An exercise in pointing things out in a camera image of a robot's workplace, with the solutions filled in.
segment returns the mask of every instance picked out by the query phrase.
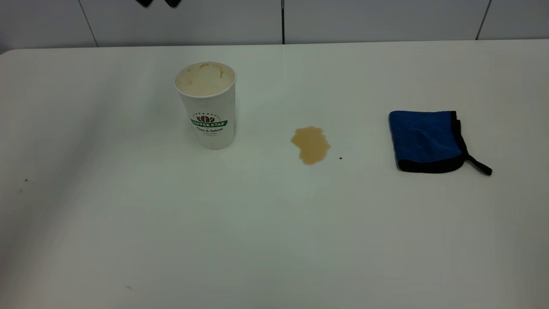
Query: white tabletop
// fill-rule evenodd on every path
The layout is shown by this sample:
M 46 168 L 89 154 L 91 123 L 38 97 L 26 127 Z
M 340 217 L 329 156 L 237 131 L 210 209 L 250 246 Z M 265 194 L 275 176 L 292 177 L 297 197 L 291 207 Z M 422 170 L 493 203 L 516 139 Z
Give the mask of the white tabletop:
M 542 308 L 549 40 L 0 56 L 1 308 Z M 173 78 L 238 73 L 232 145 Z M 456 110 L 470 153 L 396 168 L 388 114 Z M 290 139 L 322 128 L 304 165 Z

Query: coffee spill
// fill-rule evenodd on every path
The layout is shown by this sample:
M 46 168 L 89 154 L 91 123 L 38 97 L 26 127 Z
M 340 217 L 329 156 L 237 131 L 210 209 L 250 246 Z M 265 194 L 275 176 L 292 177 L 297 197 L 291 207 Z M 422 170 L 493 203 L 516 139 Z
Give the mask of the coffee spill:
M 332 147 L 328 144 L 323 133 L 324 131 L 321 128 L 315 128 L 314 126 L 295 131 L 292 143 L 301 150 L 299 158 L 303 163 L 313 165 L 326 158 L 328 149 Z

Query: black strap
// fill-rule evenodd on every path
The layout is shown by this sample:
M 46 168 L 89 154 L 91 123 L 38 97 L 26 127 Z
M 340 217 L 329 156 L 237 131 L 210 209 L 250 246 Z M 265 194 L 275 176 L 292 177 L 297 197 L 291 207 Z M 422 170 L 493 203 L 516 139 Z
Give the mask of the black strap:
M 471 155 L 467 151 L 467 146 L 465 145 L 463 136 L 461 136 L 461 121 L 457 119 L 457 114 L 455 111 L 452 111 L 452 133 L 456 139 L 457 146 L 461 149 L 461 152 L 463 152 L 463 156 L 465 160 L 471 162 L 476 168 L 478 168 L 484 174 L 490 176 L 492 174 L 492 169 L 475 160 L 475 158 L 471 157 Z
M 470 154 L 465 155 L 465 160 L 471 162 L 474 166 L 476 166 L 478 169 L 480 169 L 484 174 L 490 176 L 492 174 L 492 169 L 487 167 L 486 165 L 478 162 L 475 160 L 475 158 L 471 157 Z

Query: paper cup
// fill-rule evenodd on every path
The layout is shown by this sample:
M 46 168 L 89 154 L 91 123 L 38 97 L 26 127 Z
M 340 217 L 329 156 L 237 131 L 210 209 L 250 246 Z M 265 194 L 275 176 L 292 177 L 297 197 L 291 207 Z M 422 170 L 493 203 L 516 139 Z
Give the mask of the paper cup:
M 189 65 L 175 78 L 175 88 L 193 123 L 198 142 L 208 149 L 223 149 L 234 139 L 236 81 L 234 70 L 218 62 Z

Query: microfiber cloth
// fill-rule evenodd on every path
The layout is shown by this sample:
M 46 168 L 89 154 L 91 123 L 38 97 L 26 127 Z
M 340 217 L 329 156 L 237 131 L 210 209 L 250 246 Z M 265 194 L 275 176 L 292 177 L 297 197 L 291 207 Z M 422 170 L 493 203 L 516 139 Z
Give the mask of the microfiber cloth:
M 404 172 L 446 173 L 468 160 L 486 175 L 492 174 L 491 168 L 467 152 L 455 111 L 394 111 L 389 114 L 389 126 L 396 161 Z

